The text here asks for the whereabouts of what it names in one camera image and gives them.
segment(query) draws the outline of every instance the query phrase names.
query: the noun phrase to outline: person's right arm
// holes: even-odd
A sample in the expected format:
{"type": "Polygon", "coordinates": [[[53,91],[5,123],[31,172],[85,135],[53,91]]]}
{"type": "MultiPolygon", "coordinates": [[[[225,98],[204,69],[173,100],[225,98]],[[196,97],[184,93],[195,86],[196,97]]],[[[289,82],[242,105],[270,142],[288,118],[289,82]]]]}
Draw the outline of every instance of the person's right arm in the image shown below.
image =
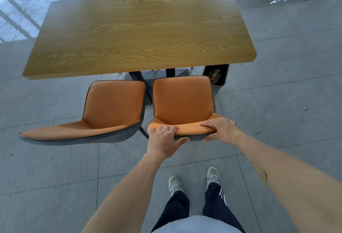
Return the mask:
{"type": "Polygon", "coordinates": [[[301,233],[342,232],[342,183],[242,133],[226,118],[208,120],[202,126],[217,130],[204,142],[220,140],[241,149],[301,233]]]}

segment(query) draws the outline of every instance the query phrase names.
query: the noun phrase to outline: floor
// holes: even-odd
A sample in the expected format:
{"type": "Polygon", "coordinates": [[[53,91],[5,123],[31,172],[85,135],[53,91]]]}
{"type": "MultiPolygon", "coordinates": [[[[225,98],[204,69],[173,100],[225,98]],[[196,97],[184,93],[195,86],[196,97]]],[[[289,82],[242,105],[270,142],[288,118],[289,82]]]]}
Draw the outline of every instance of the floor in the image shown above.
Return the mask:
{"type": "MultiPolygon", "coordinates": [[[[17,134],[79,119],[89,85],[106,74],[27,80],[21,76],[49,3],[0,0],[0,228],[81,232],[106,194],[141,159],[139,133],[118,144],[38,146],[17,134]]],[[[237,0],[258,57],[233,64],[216,110],[243,131],[342,181],[342,0],[271,4],[237,0]]],[[[203,67],[190,69],[201,74],[203,67]]],[[[146,108],[143,126],[152,118],[146,108]]],[[[150,232],[176,175],[201,214],[205,173],[216,166],[226,201],[246,232],[297,232],[241,153],[219,142],[190,142],[158,170],[142,232],[150,232]]]]}

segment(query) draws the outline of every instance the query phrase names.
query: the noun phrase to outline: person's left hand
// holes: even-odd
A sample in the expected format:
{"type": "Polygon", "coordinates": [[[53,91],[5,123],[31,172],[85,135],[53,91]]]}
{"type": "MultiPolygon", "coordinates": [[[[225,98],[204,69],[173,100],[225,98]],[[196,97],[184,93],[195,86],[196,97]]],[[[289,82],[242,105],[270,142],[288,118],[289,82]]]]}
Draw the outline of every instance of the person's left hand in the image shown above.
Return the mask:
{"type": "Polygon", "coordinates": [[[173,125],[171,128],[169,125],[160,126],[156,132],[154,127],[151,128],[147,153],[160,158],[161,161],[170,158],[181,145],[190,141],[188,137],[174,141],[173,137],[178,129],[177,125],[173,125]]]}

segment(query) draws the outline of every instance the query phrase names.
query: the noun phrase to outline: white t-shirt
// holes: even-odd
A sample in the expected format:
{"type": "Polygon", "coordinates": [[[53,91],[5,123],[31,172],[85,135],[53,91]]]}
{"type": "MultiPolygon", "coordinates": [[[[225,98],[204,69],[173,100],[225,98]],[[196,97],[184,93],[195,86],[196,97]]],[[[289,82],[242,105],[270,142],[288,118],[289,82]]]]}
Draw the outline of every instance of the white t-shirt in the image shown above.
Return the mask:
{"type": "Polygon", "coordinates": [[[169,222],[153,233],[241,233],[236,227],[206,216],[192,216],[169,222]]]}

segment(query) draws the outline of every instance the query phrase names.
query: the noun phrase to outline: white sneaker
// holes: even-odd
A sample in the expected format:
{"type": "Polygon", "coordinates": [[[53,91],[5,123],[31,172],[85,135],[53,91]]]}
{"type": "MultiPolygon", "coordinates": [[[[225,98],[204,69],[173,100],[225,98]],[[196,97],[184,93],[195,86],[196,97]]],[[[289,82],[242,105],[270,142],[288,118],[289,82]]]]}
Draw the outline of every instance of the white sneaker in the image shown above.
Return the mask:
{"type": "Polygon", "coordinates": [[[171,196],[173,196],[175,191],[183,191],[183,188],[181,187],[181,182],[178,180],[176,176],[171,176],[169,178],[169,190],[171,192],[171,196]]]}
{"type": "Polygon", "coordinates": [[[209,183],[212,183],[212,182],[220,184],[219,172],[213,166],[209,167],[207,171],[207,189],[208,189],[209,183]]]}

